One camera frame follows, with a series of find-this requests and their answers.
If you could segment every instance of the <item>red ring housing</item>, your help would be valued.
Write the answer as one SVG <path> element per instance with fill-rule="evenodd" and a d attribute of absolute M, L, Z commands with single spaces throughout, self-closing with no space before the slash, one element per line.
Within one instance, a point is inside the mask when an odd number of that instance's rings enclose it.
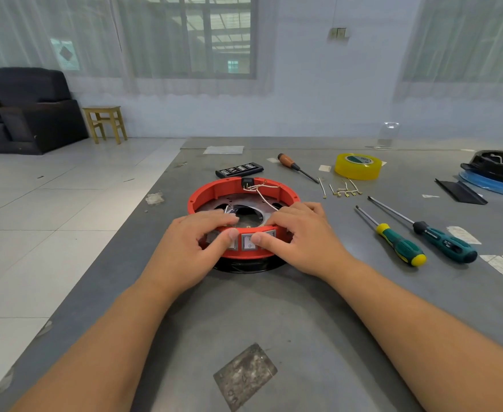
<path fill-rule="evenodd" d="M 287 206 L 290 206 L 296 202 L 299 202 L 299 197 L 297 194 L 286 185 L 265 178 L 255 178 L 254 185 L 259 185 L 264 183 L 269 186 L 277 186 L 278 188 L 261 188 L 261 193 L 265 197 L 271 197 L 276 199 L 278 202 L 282 202 Z M 196 192 L 194 192 L 187 204 L 187 210 L 189 214 L 196 213 L 196 210 L 200 208 L 205 203 L 218 199 L 219 197 L 225 195 L 232 194 L 257 194 L 255 192 L 245 191 L 242 187 L 242 178 L 241 177 L 233 177 L 226 179 L 219 179 L 218 181 L 214 181 L 208 183 L 201 188 L 199 188 Z M 219 227 L 216 228 L 217 231 L 221 232 L 230 227 Z M 228 249 L 223 253 L 223 257 L 227 257 L 229 259 L 261 259 L 269 256 L 273 256 L 274 254 L 265 250 L 261 247 L 256 247 L 255 250 L 243 250 L 242 249 L 242 234 L 250 235 L 256 232 L 266 232 L 275 230 L 276 238 L 279 238 L 282 241 L 290 242 L 291 235 L 288 233 L 288 230 L 277 226 L 277 225 L 269 225 L 263 227 L 251 227 L 251 228 L 238 228 L 240 235 L 236 239 L 236 247 L 237 250 Z M 202 239 L 199 242 L 202 248 L 206 248 L 208 243 L 206 239 Z"/>

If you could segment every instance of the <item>black armchair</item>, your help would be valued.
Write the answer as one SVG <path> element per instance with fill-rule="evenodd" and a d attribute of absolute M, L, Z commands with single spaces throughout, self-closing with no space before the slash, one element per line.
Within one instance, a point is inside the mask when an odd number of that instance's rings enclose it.
<path fill-rule="evenodd" d="M 61 71 L 0 68 L 0 153 L 43 154 L 87 137 Z"/>

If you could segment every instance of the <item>orange-handled screwdriver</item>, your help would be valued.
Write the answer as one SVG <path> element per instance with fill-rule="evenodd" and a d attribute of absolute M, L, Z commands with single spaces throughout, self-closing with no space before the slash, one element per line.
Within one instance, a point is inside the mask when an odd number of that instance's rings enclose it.
<path fill-rule="evenodd" d="M 301 173 L 303 173 L 304 175 L 307 175 L 310 179 L 312 179 L 313 181 L 315 181 L 316 183 L 320 183 L 318 182 L 316 179 L 314 179 L 311 175 L 309 175 L 308 173 L 304 172 L 300 167 L 299 165 L 297 165 L 295 163 L 295 161 L 290 158 L 288 155 L 285 155 L 283 153 L 280 153 L 278 155 L 278 160 L 280 161 L 280 163 L 282 165 L 284 165 L 285 167 L 289 167 L 289 169 L 293 169 L 293 170 L 296 170 L 296 171 L 299 171 Z"/>

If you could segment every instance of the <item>person's left hand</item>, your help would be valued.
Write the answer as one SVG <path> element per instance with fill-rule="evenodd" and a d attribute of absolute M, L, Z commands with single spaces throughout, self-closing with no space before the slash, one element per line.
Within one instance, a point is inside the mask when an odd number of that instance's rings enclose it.
<path fill-rule="evenodd" d="M 238 236 L 238 230 L 226 229 L 204 250 L 198 240 L 217 227 L 237 221 L 236 215 L 225 214 L 223 210 L 201 211 L 173 220 L 139 281 L 175 299 L 206 276 Z"/>

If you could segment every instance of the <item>packing tape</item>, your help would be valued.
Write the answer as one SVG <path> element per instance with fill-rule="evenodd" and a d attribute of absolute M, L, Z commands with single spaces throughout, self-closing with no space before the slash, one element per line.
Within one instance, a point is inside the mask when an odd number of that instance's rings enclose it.
<path fill-rule="evenodd" d="M 335 171 L 341 176 L 369 181 L 379 176 L 382 162 L 373 156 L 343 153 L 337 156 Z"/>

